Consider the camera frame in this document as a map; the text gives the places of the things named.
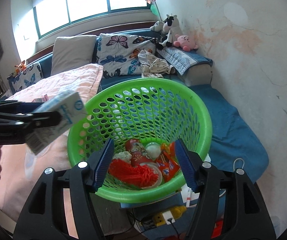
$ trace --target green plastic basket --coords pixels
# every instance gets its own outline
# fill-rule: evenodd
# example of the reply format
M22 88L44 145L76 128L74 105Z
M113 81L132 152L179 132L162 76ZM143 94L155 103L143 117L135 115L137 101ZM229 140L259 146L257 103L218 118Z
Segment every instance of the green plastic basket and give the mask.
M212 123L203 101L189 88L165 79L135 79L114 85L91 98L85 108L89 116L69 132L68 156L72 166L102 148L107 138L115 142L115 153L125 142L138 138L171 143L182 138L187 148L204 160L211 143ZM143 203L163 198L185 184L180 171L159 187L138 190L107 174L96 193L121 203Z

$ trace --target yellow plug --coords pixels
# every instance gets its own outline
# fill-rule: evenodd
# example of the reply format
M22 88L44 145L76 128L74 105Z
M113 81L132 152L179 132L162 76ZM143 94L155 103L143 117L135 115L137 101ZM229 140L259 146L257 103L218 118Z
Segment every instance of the yellow plug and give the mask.
M184 212L186 212L187 208L186 206L174 206L168 210L165 210L163 212L160 212L154 216L152 216L152 221L153 223L158 227L158 226L162 226L162 225L165 225L166 222L165 222L165 219L162 215L162 213L166 212L166 211L170 211L174 220L180 218L182 216L182 214Z

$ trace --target window frame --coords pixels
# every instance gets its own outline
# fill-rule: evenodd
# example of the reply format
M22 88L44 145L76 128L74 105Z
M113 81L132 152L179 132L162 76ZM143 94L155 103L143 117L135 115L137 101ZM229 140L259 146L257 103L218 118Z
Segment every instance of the window frame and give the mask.
M134 11L134 10L147 10L147 9L150 9L151 4L147 3L146 7L130 7L130 8L122 8L122 9L111 10L110 0L107 0L107 6L108 6L108 11L107 12L91 15L91 16L88 16L88 17L84 17L82 19L79 19L79 20L76 20L76 21L73 21L73 22L71 22L71 20L70 20L68 0L66 0L66 6L67 6L69 22L64 24L64 25L62 25L62 26L59 26L59 27L57 27L57 28L55 28L55 29L43 34L43 35L40 34L36 7L33 8L33 16L34 16L34 19L35 19L38 39L41 39L41 38L43 38L43 37L45 37L45 36L47 36L47 35L49 35L51 33L56 32L57 30L60 30L60 29L62 29L64 27L67 27L67 26L70 26L70 25L72 25L74 23L78 23L78 22L81 22L81 21L84 21L84 20L88 20L88 19L91 19L91 18L95 18L95 17L102 16L102 15L108 15L108 14L116 13L116 12Z

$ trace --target wall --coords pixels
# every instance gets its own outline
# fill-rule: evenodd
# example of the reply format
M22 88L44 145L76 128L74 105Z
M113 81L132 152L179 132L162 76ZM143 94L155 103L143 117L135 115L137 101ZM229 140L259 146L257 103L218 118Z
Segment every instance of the wall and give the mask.
M31 0L11 0L10 5L14 39L24 60L35 53L38 40Z
M212 86L258 136L270 164L258 184L270 215L287 227L287 0L157 0L177 14L199 53L212 58Z
M20 57L13 36L10 0L0 0L0 40L3 56L0 61L0 76L9 88L7 77L20 62Z

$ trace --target pink plush toy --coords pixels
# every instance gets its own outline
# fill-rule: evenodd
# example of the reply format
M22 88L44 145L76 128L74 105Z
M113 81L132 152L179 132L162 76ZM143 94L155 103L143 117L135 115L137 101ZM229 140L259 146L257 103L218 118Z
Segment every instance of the pink plush toy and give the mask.
M181 47L184 51L191 51L192 49L198 49L198 45L188 35L176 35L177 40L173 42L176 47Z

